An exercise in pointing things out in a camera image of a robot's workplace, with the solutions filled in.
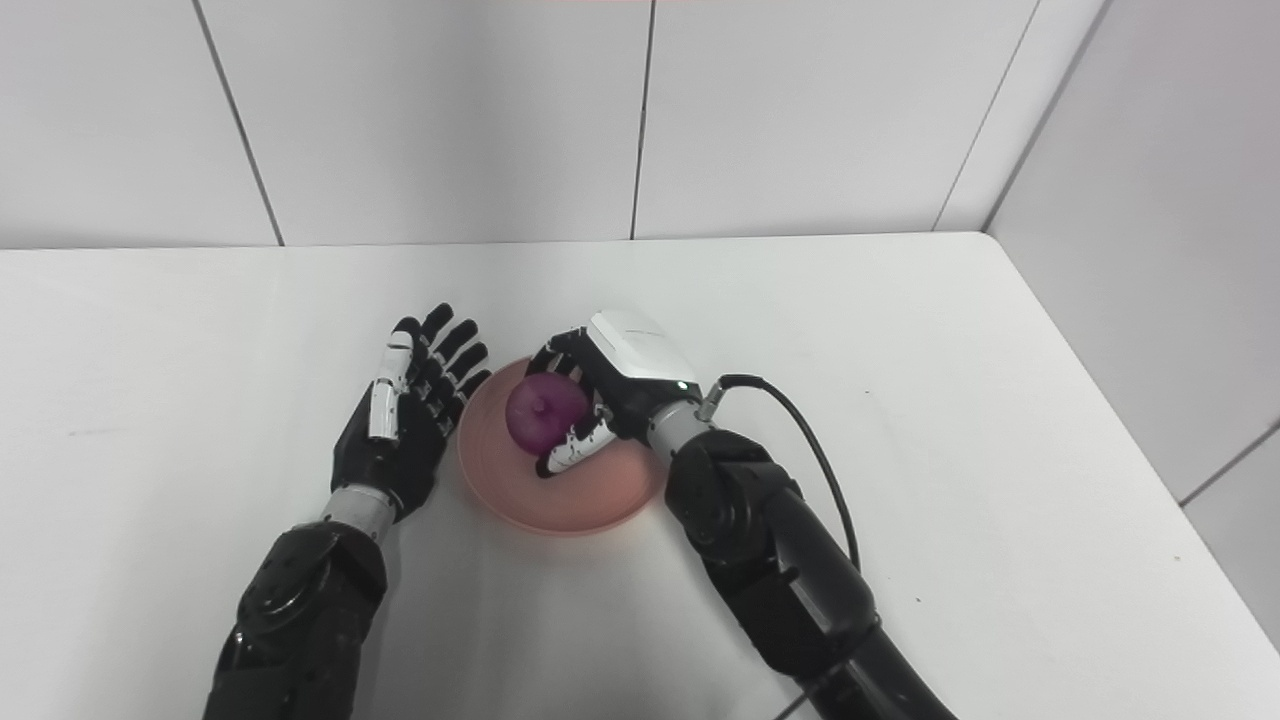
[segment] white tabletop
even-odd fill
[[[961,719],[1280,716],[1276,651],[974,233],[0,252],[4,715],[198,716],[257,562],[328,497],[387,332],[440,300],[495,366],[621,306],[704,382],[782,387],[886,628]],[[778,407],[737,391],[718,420],[838,532]],[[387,553],[358,717],[767,720],[796,692],[660,505],[534,537],[479,509],[451,454]]]

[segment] white wall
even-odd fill
[[[0,249],[274,243],[189,3],[0,3]]]
[[[1114,3],[991,228],[1179,498],[1280,418],[1277,27],[1275,3]],[[1275,632],[1266,462],[1189,514]]]
[[[1098,5],[658,3],[636,236],[975,229]]]
[[[292,245],[975,229],[1101,3],[202,1]],[[3,245],[273,241],[192,4],[4,17]]]

